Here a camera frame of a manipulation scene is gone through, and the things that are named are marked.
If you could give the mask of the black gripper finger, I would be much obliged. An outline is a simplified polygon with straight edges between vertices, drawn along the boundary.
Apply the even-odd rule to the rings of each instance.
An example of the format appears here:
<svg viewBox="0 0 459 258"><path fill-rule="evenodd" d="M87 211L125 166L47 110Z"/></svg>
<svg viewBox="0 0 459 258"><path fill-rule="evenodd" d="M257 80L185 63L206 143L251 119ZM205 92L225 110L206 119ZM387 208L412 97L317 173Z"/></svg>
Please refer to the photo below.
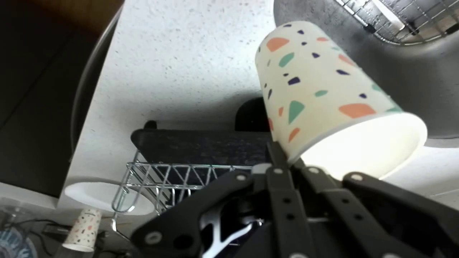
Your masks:
<svg viewBox="0 0 459 258"><path fill-rule="evenodd" d="M271 163L275 168L281 168L281 169L288 168L287 156L278 142L268 140L267 142L267 153L268 153Z"/></svg>

